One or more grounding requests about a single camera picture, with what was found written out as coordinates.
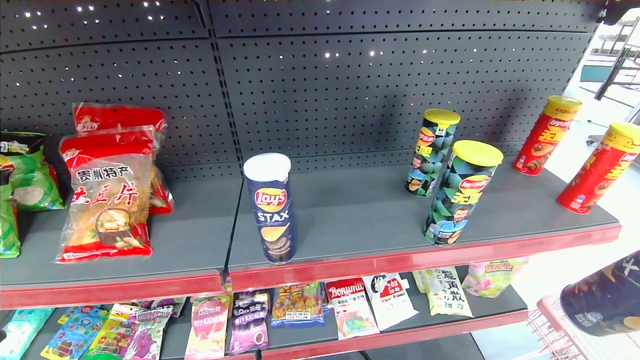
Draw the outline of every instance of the green snack bag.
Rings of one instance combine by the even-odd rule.
[[[0,167],[0,258],[16,258],[20,255],[15,202],[11,200],[9,183],[12,172],[10,167]]]
[[[0,133],[0,166],[14,168],[10,177],[18,209],[43,211],[65,207],[58,186],[44,162],[42,146],[46,135],[3,131]]]

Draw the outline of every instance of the red snack bag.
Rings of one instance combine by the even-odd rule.
[[[154,161],[166,131],[166,116],[160,109],[142,108],[123,104],[97,104],[92,102],[75,102],[74,124],[79,136],[86,136],[93,131],[115,129],[120,131],[128,127],[153,126],[156,130]],[[160,170],[154,165],[151,179],[151,198],[149,212],[151,214],[167,214],[173,211],[173,197],[167,188]]]
[[[152,126],[67,136],[60,142],[74,191],[59,263],[113,256],[149,256],[147,218]]]

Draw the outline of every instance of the red shelf edge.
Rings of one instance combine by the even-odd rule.
[[[234,291],[274,288],[286,284],[467,265],[480,261],[517,258],[541,252],[607,243],[618,238],[620,229],[620,224],[614,224],[573,233],[449,248],[435,247],[427,251],[293,263],[247,270],[229,269],[229,275]]]
[[[509,325],[512,323],[524,322],[529,316],[528,310],[519,310],[512,313],[489,316],[486,318],[469,319],[460,322],[445,323],[421,327],[418,329],[388,332],[351,338],[347,340],[329,341],[297,347],[287,347],[277,350],[265,350],[262,352],[262,360],[295,360],[307,359],[310,357],[328,356],[342,354],[345,352],[368,350],[374,344],[375,348],[390,347],[425,341],[447,336],[459,335],[466,332],[489,329]]]
[[[183,297],[224,292],[219,273],[53,288],[0,289],[0,309],[113,304],[132,300]]]

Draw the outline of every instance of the colorful snack package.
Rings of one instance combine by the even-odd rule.
[[[54,307],[16,310],[2,329],[6,338],[0,341],[0,359],[20,360],[54,310]]]
[[[275,289],[271,327],[310,327],[324,325],[317,282],[281,286]]]
[[[338,340],[380,332],[369,309],[361,278],[328,282],[326,292],[333,304]]]
[[[529,257],[525,256],[469,264],[469,273],[462,282],[462,288],[471,295],[493,299],[511,284],[528,262]]]
[[[234,294],[229,355],[242,354],[253,348],[267,349],[269,339],[265,320],[268,313],[269,294],[266,290]]]
[[[196,299],[184,360],[210,360],[225,355],[229,296]]]
[[[74,122],[79,136],[100,130],[120,130],[128,127],[153,126],[156,130],[154,161],[164,142],[166,116],[160,109],[142,108],[124,104],[97,104],[75,102]],[[149,213],[167,214],[173,211],[173,197],[157,166],[152,168]]]
[[[153,127],[68,136],[60,143],[74,196],[59,263],[150,256],[147,217]]]
[[[124,360],[157,360],[166,322],[169,321],[173,306],[140,309],[136,312],[138,330],[124,355]]]
[[[83,360],[123,359],[140,325],[136,318],[138,310],[135,306],[113,304]]]
[[[17,203],[12,200],[10,176],[12,167],[0,167],[0,259],[20,255],[18,238]]]
[[[41,133],[0,132],[0,167],[15,169],[11,174],[11,187],[19,210],[65,207],[49,165],[44,161],[42,149],[46,137]]]
[[[458,273],[453,266],[419,270],[427,288],[431,315],[459,315],[474,317],[465,292],[461,290]]]
[[[380,331],[418,313],[406,293],[409,283],[400,278],[400,274],[365,276],[362,280]]]
[[[104,325],[107,314],[90,305],[78,307],[40,355],[49,360],[79,359]]]

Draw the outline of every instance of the red chip can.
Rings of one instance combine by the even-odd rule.
[[[550,96],[520,149],[513,168],[525,175],[540,174],[581,106],[580,101],[571,97]]]
[[[578,174],[558,195],[563,208],[588,214],[640,152],[640,126],[614,122]]]

